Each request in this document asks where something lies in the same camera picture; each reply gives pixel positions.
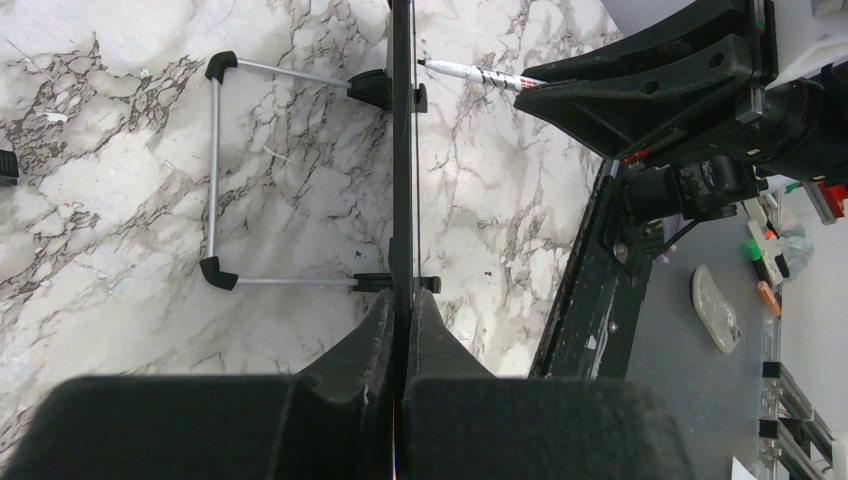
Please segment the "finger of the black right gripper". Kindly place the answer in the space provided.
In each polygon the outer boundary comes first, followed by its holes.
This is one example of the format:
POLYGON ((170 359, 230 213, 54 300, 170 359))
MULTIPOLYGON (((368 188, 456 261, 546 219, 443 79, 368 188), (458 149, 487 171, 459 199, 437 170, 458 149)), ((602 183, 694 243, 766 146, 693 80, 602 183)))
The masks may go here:
POLYGON ((623 159, 733 118, 754 72, 751 43, 735 34, 651 46, 630 37, 527 70, 543 83, 514 106, 604 159, 623 159))
POLYGON ((698 0, 633 35, 579 56, 529 67, 545 82, 603 80, 659 68, 737 33, 749 20, 743 0, 698 0))

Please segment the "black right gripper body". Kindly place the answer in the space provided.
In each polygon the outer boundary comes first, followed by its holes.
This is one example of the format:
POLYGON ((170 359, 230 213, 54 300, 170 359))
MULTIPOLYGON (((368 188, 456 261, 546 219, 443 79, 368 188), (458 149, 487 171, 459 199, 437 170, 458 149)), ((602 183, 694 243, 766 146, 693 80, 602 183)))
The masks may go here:
POLYGON ((735 135, 745 181, 846 182, 847 60, 768 89, 778 75, 775 1, 747 2, 754 74, 737 102, 735 135))

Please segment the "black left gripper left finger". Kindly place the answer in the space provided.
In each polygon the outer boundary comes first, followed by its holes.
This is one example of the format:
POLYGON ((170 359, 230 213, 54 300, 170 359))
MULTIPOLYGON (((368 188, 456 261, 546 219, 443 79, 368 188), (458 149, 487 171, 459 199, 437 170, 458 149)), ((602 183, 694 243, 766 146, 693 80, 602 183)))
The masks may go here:
POLYGON ((296 375, 89 376, 54 388, 8 479, 388 479, 388 292, 296 375))

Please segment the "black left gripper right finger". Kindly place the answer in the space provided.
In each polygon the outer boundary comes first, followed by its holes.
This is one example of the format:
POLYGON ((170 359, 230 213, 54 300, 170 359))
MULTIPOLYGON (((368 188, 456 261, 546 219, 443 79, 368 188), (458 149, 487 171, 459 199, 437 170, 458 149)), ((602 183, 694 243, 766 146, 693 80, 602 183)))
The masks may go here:
POLYGON ((616 379, 492 375, 431 292, 411 314, 401 452, 412 479, 691 479, 680 428, 650 389, 616 379))

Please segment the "black whiteboard marker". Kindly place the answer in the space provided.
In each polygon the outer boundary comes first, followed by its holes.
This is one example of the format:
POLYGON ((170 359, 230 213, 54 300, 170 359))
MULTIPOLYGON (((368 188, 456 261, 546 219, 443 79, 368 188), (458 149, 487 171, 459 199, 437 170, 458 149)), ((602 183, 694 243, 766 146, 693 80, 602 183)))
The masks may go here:
POLYGON ((546 84, 542 80, 474 65, 432 59, 419 59, 416 63, 439 74, 518 93, 546 84))

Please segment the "black framed whiteboard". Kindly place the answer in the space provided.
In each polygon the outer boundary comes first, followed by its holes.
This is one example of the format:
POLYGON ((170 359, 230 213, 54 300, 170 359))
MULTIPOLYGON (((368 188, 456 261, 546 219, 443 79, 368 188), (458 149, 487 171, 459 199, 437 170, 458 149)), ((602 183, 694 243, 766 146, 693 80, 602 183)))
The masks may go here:
POLYGON ((412 186, 412 13, 411 3, 394 0, 392 26, 392 117, 393 117, 393 264, 396 310, 412 310, 414 286, 414 227, 412 186))

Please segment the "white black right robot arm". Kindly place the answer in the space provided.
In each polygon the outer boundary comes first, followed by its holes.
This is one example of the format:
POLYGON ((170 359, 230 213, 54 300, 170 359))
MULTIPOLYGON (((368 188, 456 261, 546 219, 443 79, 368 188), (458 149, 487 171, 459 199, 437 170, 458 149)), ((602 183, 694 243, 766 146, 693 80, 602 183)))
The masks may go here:
POLYGON ((592 52, 529 67, 517 109, 625 176, 610 246, 628 224, 710 221, 761 178, 847 181, 847 16, 807 1, 695 1, 592 52))

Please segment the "green orange tool on shelf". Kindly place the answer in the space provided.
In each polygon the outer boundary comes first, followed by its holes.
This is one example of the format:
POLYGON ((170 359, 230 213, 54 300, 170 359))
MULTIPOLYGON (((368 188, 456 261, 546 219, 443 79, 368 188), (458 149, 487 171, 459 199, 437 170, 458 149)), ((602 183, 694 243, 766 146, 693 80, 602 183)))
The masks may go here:
POLYGON ((780 287, 790 276, 788 263, 781 248, 781 237, 758 200, 744 200, 742 206, 749 217, 747 229, 750 239, 745 243, 745 251, 758 277, 758 294, 768 311, 780 317, 780 287))

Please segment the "grey oval object on floor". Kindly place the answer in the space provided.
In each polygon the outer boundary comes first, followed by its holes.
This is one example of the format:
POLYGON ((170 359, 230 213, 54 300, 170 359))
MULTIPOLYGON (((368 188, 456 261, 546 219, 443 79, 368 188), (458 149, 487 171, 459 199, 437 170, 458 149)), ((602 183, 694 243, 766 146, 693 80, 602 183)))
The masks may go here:
POLYGON ((697 266, 690 277, 690 299, 693 309, 723 354, 731 354, 738 345, 742 332, 737 313, 721 293, 708 266, 697 266))

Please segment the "black aluminium front base frame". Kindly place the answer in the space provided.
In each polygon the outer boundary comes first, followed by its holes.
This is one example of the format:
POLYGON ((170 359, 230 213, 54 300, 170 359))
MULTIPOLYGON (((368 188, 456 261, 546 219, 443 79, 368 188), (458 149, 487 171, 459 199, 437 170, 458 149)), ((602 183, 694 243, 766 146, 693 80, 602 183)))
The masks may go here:
POLYGON ((584 209, 530 367, 538 378, 627 375, 652 260, 673 209, 660 169, 605 163, 584 209))

